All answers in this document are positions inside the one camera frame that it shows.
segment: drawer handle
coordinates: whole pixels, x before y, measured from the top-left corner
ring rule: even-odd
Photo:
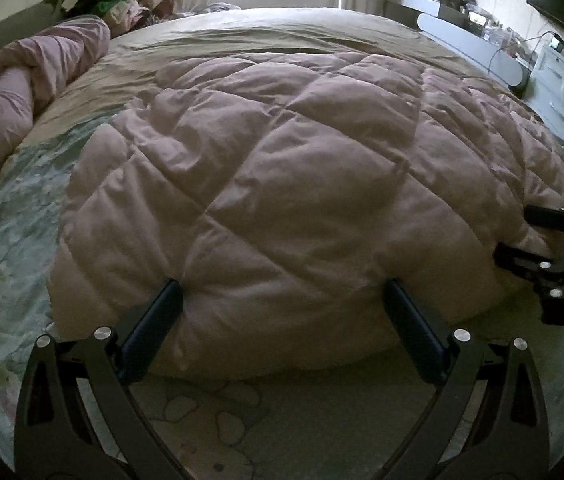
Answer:
[[[562,74],[560,74],[555,68],[549,67],[549,70],[553,72],[558,79],[562,79]]]
[[[553,111],[558,115],[559,118],[564,122],[564,116],[558,111],[553,103],[549,103],[549,106],[553,109]]]

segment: bed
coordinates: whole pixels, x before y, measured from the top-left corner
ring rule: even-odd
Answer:
[[[85,144],[98,126],[154,85],[167,62],[270,52],[386,54],[483,77],[411,29],[336,9],[229,11],[111,41],[108,54],[50,104],[0,171],[0,457],[9,466],[30,348],[42,332],[55,330],[46,285],[66,186]],[[527,339],[544,389],[556,463],[564,454],[564,328],[541,324],[539,312],[532,290],[520,288],[462,327],[494,341]],[[232,381],[151,375],[133,387],[159,436],[203,480],[370,478],[432,392],[399,346],[326,370]],[[90,399],[104,448],[118,456],[85,384],[82,394]],[[456,437],[447,453],[461,446],[462,432]]]

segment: pink blanket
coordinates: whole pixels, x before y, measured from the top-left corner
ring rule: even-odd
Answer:
[[[78,18],[0,50],[0,168],[33,127],[33,117],[108,51],[99,18]]]
[[[396,341],[387,278],[457,323],[510,290],[498,242],[552,256],[523,206],[564,205],[564,151],[510,94],[389,56],[176,60],[100,126],[67,190],[49,282],[68,338],[168,276],[162,374],[320,368]]]

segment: metal screw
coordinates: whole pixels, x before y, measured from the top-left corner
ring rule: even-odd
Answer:
[[[100,341],[108,339],[112,333],[113,331],[107,326],[101,326],[95,330],[95,339],[99,339]]]
[[[44,348],[45,346],[49,346],[50,337],[47,336],[46,334],[41,335],[37,338],[37,341],[35,342],[35,344],[37,345],[37,348]]]
[[[453,332],[453,337],[455,337],[458,341],[466,343],[471,339],[471,334],[463,328],[458,328],[455,332]]]
[[[521,337],[516,337],[515,339],[513,339],[513,346],[518,350],[526,350],[528,348],[526,341],[524,341],[524,339],[522,339]]]

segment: pile of clothes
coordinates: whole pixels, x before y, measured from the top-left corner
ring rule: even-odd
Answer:
[[[156,23],[232,9],[239,7],[231,4],[211,4],[208,7],[193,9],[192,12],[177,12],[174,0],[78,0],[71,10],[65,12],[65,17],[95,14],[106,22],[111,30],[111,38],[117,38],[131,30]]]

